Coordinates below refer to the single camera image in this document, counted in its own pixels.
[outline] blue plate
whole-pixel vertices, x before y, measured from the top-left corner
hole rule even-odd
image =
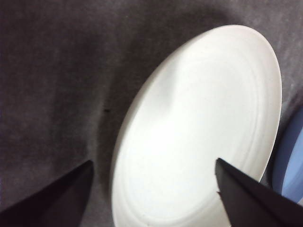
[[[291,120],[278,148],[273,189],[296,203],[303,198],[303,107]]]

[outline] plate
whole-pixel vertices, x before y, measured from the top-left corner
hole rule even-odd
[[[171,54],[124,119],[112,164],[116,227],[227,227],[214,165],[259,180],[276,138],[281,76],[257,31],[222,26]]]
[[[280,141],[273,168],[273,189],[298,203],[303,198],[303,107],[292,117]]]

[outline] dark gray cloth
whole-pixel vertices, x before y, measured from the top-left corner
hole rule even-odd
[[[171,52],[217,26],[250,26],[273,46],[279,139],[303,105],[302,11],[298,0],[2,0],[0,210],[89,158],[96,176],[82,226],[113,226],[109,169],[128,106]]]

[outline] ceramic dish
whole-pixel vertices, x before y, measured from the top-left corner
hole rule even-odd
[[[273,189],[298,203],[303,198],[303,107],[280,141],[273,169]]]
[[[268,41],[245,26],[190,40],[149,77],[112,165],[116,227],[227,227],[214,165],[259,180],[276,137],[281,77]]]

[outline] white plate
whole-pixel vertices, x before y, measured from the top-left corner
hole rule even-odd
[[[214,164],[259,180],[281,111],[279,65],[245,26],[190,40],[149,77],[120,130],[112,168],[116,227],[227,227]]]

